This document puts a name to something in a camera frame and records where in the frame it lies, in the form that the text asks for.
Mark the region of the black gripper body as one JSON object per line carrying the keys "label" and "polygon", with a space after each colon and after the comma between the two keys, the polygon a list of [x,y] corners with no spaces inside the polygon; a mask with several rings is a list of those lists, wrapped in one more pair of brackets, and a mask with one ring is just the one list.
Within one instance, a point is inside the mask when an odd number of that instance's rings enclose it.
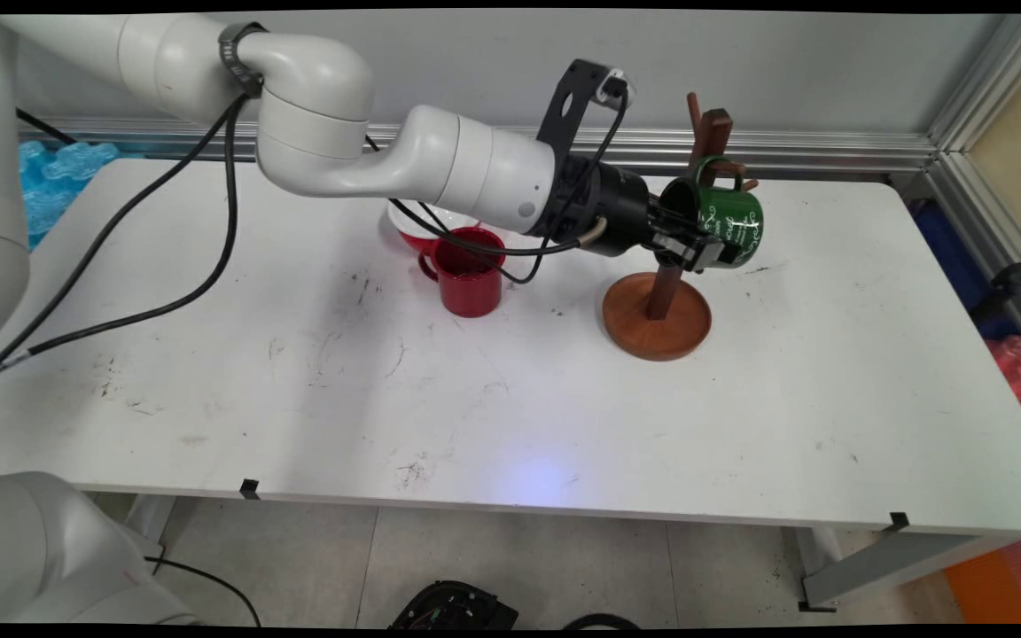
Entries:
{"label": "black gripper body", "polygon": [[604,219],[603,234],[583,244],[583,250],[619,257],[632,247],[649,244],[655,230],[650,223],[647,182],[632,171],[596,163],[578,193],[573,193],[573,186],[588,166],[587,158],[564,161],[550,197],[550,241],[574,241]]}

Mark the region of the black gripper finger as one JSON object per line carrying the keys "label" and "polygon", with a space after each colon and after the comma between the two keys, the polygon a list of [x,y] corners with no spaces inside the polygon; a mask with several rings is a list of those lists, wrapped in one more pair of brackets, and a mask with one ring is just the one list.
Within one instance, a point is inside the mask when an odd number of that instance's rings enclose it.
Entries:
{"label": "black gripper finger", "polygon": [[694,206],[665,206],[650,202],[650,226],[657,233],[701,233],[702,223]]}
{"label": "black gripper finger", "polygon": [[717,236],[700,233],[685,234],[684,238],[657,234],[652,251],[660,266],[688,272],[701,272],[714,266],[724,252],[724,242]]}

